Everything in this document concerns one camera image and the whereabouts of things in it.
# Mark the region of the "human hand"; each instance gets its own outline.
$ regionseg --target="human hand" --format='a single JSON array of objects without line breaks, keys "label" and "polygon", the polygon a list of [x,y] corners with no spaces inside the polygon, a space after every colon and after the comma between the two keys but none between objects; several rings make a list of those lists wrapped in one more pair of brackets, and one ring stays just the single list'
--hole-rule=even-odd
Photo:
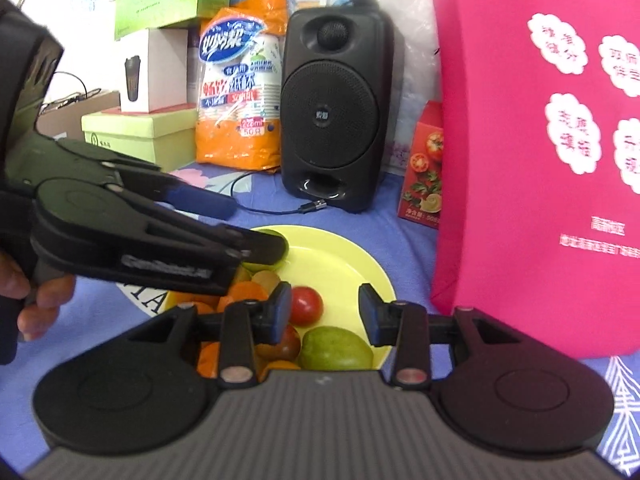
[{"label": "human hand", "polygon": [[[45,335],[56,322],[60,306],[74,295],[76,277],[69,274],[50,280],[38,287],[34,304],[28,304],[18,316],[18,330],[25,341]],[[31,291],[31,284],[14,259],[0,251],[0,296],[23,300]]]}]

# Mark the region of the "tablecloth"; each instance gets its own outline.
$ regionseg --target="tablecloth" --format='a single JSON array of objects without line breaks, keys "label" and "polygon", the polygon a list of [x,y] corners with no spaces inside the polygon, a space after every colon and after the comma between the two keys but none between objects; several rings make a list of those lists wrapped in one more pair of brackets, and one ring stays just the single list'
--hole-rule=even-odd
[{"label": "tablecloth", "polygon": [[[228,172],[212,166],[196,168],[207,178]],[[251,192],[238,194],[246,206],[289,210],[302,202],[285,192],[279,175],[258,174],[251,180]],[[243,227],[301,224],[335,232],[363,247],[380,263],[398,298],[433,311],[428,297],[437,231],[397,218],[401,184],[399,177],[385,175],[372,209],[357,216],[334,208],[283,217],[239,212],[231,223]],[[57,364],[149,319],[145,310],[157,309],[159,300],[153,294],[141,298],[140,290],[80,279],[75,297],[62,308],[47,336],[21,344],[17,359],[0,368],[0,455],[18,471],[47,452],[31,414],[31,394],[38,380]],[[640,352],[586,363],[606,377],[616,398],[614,418],[598,451],[620,471],[631,474],[640,466]],[[446,348],[434,348],[433,369],[435,377],[450,371]]]}]

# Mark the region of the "orange plastic package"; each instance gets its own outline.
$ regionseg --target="orange plastic package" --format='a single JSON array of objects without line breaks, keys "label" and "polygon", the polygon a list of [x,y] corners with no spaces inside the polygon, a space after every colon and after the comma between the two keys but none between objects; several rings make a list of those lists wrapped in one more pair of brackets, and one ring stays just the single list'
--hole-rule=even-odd
[{"label": "orange plastic package", "polygon": [[196,160],[238,170],[280,165],[281,40],[287,0],[225,7],[200,34]]}]

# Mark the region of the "pink bag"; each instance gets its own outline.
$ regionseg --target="pink bag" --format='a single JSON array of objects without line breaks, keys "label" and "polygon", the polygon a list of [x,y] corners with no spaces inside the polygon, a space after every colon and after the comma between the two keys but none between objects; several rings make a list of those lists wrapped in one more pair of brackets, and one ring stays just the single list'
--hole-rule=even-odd
[{"label": "pink bag", "polygon": [[640,0],[434,0],[431,301],[576,358],[640,349]]}]

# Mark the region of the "white cloud-shaped label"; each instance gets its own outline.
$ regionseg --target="white cloud-shaped label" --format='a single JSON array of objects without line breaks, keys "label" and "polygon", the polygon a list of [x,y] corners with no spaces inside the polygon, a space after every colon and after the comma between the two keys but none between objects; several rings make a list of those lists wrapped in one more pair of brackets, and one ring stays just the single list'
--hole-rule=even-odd
[{"label": "white cloud-shaped label", "polygon": [[560,160],[576,174],[593,173],[602,156],[600,129],[572,94],[553,94],[545,107],[546,132]]},{"label": "white cloud-shaped label", "polygon": [[620,121],[613,134],[613,145],[616,149],[613,157],[622,182],[640,194],[640,121],[635,118]]},{"label": "white cloud-shaped label", "polygon": [[540,54],[563,74],[581,74],[587,65],[584,40],[553,14],[534,14],[527,23]]},{"label": "white cloud-shaped label", "polygon": [[613,86],[629,97],[640,96],[640,52],[622,36],[605,36],[598,47],[602,68]]}]

